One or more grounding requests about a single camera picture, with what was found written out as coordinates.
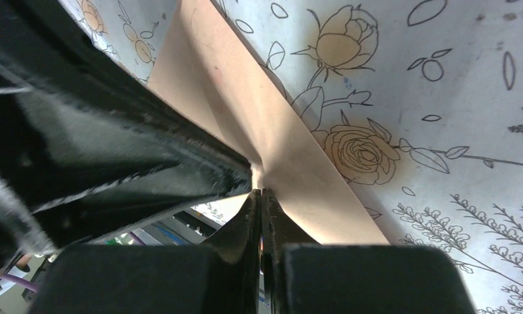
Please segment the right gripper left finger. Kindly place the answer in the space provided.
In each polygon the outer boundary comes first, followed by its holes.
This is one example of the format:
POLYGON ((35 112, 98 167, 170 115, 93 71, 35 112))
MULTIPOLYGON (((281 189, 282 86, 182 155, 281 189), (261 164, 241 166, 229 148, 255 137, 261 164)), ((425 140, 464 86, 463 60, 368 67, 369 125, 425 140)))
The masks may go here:
POLYGON ((197 245, 74 245, 49 269, 30 313, 256 313, 260 190, 197 245))

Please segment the tan paper envelope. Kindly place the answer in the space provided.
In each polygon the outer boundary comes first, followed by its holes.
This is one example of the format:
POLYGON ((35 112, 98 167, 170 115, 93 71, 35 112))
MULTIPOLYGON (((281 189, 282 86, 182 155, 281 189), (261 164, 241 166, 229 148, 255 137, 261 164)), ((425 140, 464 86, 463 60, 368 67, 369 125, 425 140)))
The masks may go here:
POLYGON ((253 186, 320 243, 387 239, 210 1, 178 1, 149 88, 245 156, 253 186))

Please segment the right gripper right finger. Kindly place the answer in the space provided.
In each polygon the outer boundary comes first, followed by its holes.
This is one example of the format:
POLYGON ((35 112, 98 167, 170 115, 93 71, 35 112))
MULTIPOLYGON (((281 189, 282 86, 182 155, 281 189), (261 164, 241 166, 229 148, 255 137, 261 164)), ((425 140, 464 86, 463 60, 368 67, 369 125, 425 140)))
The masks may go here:
POLYGON ((265 295, 273 313, 473 313, 465 286, 438 249, 322 245, 261 192, 265 295))

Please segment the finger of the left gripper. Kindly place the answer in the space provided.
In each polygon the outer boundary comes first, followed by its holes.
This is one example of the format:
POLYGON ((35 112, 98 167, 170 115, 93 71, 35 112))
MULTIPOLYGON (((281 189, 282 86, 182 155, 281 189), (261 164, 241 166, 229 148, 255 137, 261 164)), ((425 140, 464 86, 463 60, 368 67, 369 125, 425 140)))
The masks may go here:
POLYGON ((0 229, 49 253, 251 189, 249 162, 96 49, 57 1, 0 1, 0 229))

